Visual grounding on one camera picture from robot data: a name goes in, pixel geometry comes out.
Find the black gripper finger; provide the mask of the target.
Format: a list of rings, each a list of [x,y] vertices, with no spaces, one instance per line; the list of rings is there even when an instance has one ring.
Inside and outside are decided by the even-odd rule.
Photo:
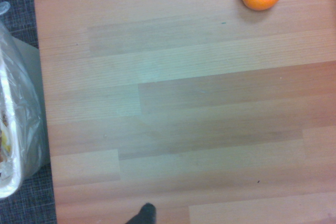
[[[156,224],[156,207],[149,202],[144,204],[126,224]]]

